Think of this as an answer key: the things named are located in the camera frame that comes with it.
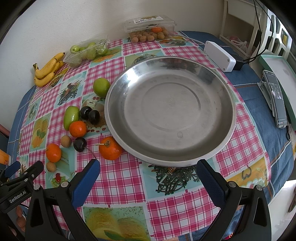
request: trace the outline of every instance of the clear plastic box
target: clear plastic box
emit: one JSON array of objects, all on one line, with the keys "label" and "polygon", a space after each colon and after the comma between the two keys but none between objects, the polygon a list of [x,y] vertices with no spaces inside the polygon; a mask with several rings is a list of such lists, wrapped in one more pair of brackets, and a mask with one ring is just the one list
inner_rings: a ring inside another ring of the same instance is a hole
[{"label": "clear plastic box", "polygon": [[132,42],[137,43],[164,39],[173,34],[175,25],[175,21],[166,15],[158,15],[126,20],[123,27],[124,31],[129,33]]},{"label": "clear plastic box", "polygon": [[66,53],[63,61],[69,64],[71,68],[76,68],[81,65],[84,60],[94,60],[98,56],[107,55],[109,43],[110,41],[106,34],[94,36],[73,45]]}]

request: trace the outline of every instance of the white power adapter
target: white power adapter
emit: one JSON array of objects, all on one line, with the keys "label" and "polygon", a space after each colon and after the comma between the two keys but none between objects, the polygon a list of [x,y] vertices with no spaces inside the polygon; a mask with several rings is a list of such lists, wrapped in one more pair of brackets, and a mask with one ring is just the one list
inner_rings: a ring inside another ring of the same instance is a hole
[{"label": "white power adapter", "polygon": [[233,70],[236,60],[218,44],[206,41],[204,52],[223,72],[231,72]]}]

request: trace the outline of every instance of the bolt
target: bolt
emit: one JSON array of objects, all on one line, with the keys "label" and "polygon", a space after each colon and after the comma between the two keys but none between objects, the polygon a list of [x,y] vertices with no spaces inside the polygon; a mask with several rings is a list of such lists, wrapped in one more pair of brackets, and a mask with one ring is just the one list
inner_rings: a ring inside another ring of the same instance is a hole
[{"label": "bolt", "polygon": [[69,184],[69,183],[68,183],[67,181],[64,181],[64,182],[61,183],[61,187],[62,187],[62,188],[65,188],[65,187],[68,186],[68,184]]},{"label": "bolt", "polygon": [[228,185],[232,188],[235,188],[237,186],[237,184],[234,181],[228,182]]},{"label": "bolt", "polygon": [[39,190],[40,189],[40,185],[38,183],[34,183],[34,190]]},{"label": "bolt", "polygon": [[260,185],[256,185],[258,191],[262,191],[262,187]]}]

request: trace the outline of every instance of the orange bottle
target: orange bottle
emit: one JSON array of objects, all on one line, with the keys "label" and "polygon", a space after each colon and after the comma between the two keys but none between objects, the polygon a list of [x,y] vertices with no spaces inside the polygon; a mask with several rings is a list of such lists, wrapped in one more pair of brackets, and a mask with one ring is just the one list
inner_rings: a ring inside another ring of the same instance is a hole
[{"label": "orange bottle", "polygon": [[11,164],[11,156],[0,149],[0,163],[4,165]]}]

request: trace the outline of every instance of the metal basin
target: metal basin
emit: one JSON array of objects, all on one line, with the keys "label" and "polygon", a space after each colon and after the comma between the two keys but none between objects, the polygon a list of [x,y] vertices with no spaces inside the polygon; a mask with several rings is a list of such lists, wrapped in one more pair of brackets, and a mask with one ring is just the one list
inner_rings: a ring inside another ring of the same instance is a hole
[{"label": "metal basin", "polygon": [[135,157],[185,167],[227,144],[236,109],[229,87],[212,70],[162,56],[139,62],[116,79],[105,118],[115,140]]}]

